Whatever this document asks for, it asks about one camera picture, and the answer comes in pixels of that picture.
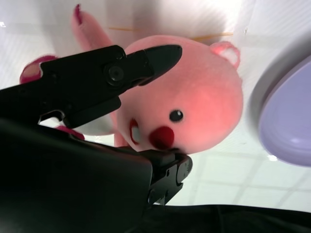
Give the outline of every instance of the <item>plush toy arm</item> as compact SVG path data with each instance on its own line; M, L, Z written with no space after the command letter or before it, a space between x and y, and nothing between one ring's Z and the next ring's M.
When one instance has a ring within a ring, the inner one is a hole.
M80 5L77 5L74 9L71 27L73 34L84 51L112 45L111 40L96 19L89 13L80 11Z

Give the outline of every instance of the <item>red nose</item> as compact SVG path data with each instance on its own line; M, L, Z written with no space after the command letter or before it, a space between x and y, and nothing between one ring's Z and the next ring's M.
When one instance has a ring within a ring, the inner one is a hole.
M174 142L174 132L167 126L159 127L149 135L149 141L159 150L169 149Z

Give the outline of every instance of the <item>ceiling tile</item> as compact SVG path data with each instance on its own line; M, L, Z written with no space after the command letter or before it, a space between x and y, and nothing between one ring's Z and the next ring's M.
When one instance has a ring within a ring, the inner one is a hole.
M287 190L263 189L263 188L247 188L239 201L239 205L273 207L276 206Z
M281 206L282 209L311 212L311 192L294 192Z
M239 188L238 186L200 183L193 204L231 204Z
M307 174L305 181L298 187L298 189L311 190L311 172Z
M281 161L264 161L251 185L290 188L306 171L305 167L293 166Z
M202 180L242 184L256 160L224 156L209 156L206 159Z

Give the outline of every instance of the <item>purple object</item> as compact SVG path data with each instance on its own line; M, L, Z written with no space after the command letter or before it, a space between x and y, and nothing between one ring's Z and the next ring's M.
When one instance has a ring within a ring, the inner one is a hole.
M311 56L269 94L259 119L259 137L278 159L311 166Z

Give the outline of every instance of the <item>black eye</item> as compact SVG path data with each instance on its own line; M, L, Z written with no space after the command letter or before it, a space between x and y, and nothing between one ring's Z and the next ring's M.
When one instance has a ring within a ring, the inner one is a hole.
M170 120L172 122L179 122L183 119L184 114L180 110L173 110L170 113Z

